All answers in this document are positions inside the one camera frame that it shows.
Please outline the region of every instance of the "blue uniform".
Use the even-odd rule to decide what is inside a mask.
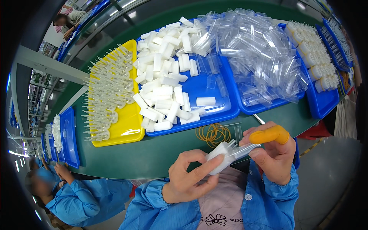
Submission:
[[[250,161],[245,198],[241,205],[244,229],[294,229],[294,205],[298,199],[298,175],[294,165],[287,185],[263,181],[253,160]],[[166,181],[154,180],[139,186],[119,230],[130,229],[197,229],[201,221],[198,200],[167,204],[162,197]]]
[[[62,186],[46,208],[68,225],[85,227],[123,211],[131,191],[127,180],[74,180]]]

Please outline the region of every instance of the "gray floor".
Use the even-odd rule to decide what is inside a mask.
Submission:
[[[317,140],[298,139],[299,153]],[[353,175],[360,149],[357,140],[329,137],[300,158],[299,199],[294,209],[296,230],[314,229],[333,209]],[[125,211],[85,229],[118,229],[124,217]]]

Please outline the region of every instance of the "bow logo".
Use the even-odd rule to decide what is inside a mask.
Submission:
[[[224,217],[223,215],[217,214],[216,218],[214,218],[212,216],[212,214],[210,214],[209,216],[206,217],[206,225],[212,225],[214,223],[218,223],[220,225],[225,226],[226,224],[226,217]]]

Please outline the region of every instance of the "white button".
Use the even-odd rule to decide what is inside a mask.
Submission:
[[[250,201],[252,198],[253,198],[253,197],[252,197],[252,195],[251,195],[251,194],[246,194],[246,195],[244,196],[244,199],[245,199],[246,201]]]

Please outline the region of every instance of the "worker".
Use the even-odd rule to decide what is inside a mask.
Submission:
[[[53,26],[61,26],[61,32],[64,35],[64,40],[68,41],[74,30],[77,29],[79,21],[85,15],[84,11],[73,10],[68,15],[57,14],[53,21]]]
[[[153,180],[135,190],[119,229],[294,229],[295,141],[274,122],[243,135],[240,146],[265,147],[249,153],[248,175],[229,166],[206,177],[224,156],[206,161],[199,149],[183,152],[169,168],[170,182]],[[188,173],[196,161],[202,165]]]
[[[30,171],[25,179],[27,190],[64,223],[85,227],[110,219],[125,209],[132,184],[127,180],[100,178],[76,180],[68,169],[56,163],[56,173],[64,180],[56,183],[50,171]]]

